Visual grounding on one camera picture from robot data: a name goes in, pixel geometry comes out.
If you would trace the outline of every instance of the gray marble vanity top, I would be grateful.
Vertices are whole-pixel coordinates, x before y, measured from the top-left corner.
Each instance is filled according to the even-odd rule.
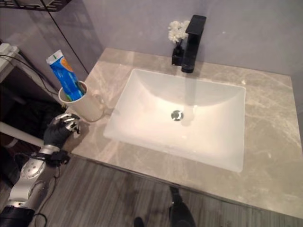
[[[169,57],[107,48],[86,83],[114,108],[134,68],[185,76]],[[191,76],[246,88],[241,173],[104,138],[110,111],[82,122],[82,134],[66,148],[114,168],[303,218],[303,154],[290,77],[206,62],[197,62]]]

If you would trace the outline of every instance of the wooden floor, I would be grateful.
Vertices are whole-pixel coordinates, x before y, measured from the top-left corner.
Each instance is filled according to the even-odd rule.
[[[1,185],[1,208],[8,191]],[[198,227],[303,227],[303,219],[180,193]],[[147,227],[169,227],[170,201],[165,184],[73,157],[41,212],[49,227],[132,227],[137,216]]]

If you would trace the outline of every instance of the robotic hand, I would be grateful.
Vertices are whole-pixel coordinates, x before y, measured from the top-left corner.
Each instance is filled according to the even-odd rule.
[[[64,113],[55,117],[44,133],[44,146],[21,169],[20,178],[12,188],[9,201],[0,214],[1,227],[27,227],[45,199],[49,183],[57,168],[70,157],[61,150],[67,138],[80,133],[79,117]]]

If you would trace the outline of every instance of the faucet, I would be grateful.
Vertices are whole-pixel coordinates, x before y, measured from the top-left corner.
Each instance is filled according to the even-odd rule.
[[[205,21],[206,17],[193,15],[185,31],[188,34],[188,38],[187,46],[181,64],[182,72],[192,73],[194,71],[196,56],[199,49]]]

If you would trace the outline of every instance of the white sink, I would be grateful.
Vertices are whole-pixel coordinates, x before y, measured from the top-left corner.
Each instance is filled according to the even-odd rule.
[[[134,69],[107,138],[241,172],[245,88]]]

